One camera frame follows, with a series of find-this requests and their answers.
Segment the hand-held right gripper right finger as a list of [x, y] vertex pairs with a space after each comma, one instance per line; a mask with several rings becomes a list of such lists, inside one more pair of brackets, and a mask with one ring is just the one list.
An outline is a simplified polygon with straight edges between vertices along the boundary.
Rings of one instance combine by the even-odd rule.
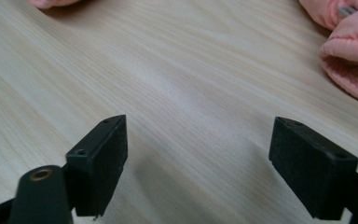
[[277, 117], [268, 159], [312, 217], [341, 218], [357, 157], [307, 125]]

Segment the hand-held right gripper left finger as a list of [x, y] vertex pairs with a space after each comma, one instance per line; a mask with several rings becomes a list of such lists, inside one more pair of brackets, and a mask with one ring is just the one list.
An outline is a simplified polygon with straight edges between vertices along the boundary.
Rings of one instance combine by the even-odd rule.
[[69, 202], [79, 217], [102, 216], [128, 158], [125, 115], [104, 119], [65, 155]]

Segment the pink padded glove white print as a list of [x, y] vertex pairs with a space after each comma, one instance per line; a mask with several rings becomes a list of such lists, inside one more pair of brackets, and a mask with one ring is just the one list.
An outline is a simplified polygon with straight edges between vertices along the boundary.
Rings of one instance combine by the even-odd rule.
[[331, 35], [320, 48], [322, 68], [358, 99], [358, 0], [298, 0]]

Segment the pink glove with grey palm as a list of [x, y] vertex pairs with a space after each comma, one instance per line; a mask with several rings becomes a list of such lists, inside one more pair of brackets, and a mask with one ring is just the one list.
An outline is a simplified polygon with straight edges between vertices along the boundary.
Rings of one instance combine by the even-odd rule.
[[71, 6], [79, 1], [80, 0], [27, 0], [29, 4], [40, 9]]

